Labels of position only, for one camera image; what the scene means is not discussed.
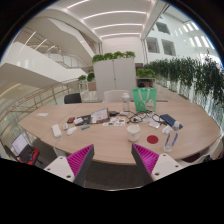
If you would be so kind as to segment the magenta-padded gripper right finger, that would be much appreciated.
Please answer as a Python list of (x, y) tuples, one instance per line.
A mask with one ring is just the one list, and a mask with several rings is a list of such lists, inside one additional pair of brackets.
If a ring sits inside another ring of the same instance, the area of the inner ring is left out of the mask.
[(144, 182), (159, 180), (182, 169), (167, 153), (157, 154), (138, 144), (132, 144), (131, 153)]

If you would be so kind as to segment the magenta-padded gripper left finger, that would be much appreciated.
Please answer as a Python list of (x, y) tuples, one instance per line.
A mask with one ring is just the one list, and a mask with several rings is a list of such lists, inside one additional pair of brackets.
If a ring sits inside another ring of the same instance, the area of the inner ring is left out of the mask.
[(91, 144), (68, 157), (57, 157), (45, 168), (45, 171), (83, 187), (93, 157), (94, 145)]

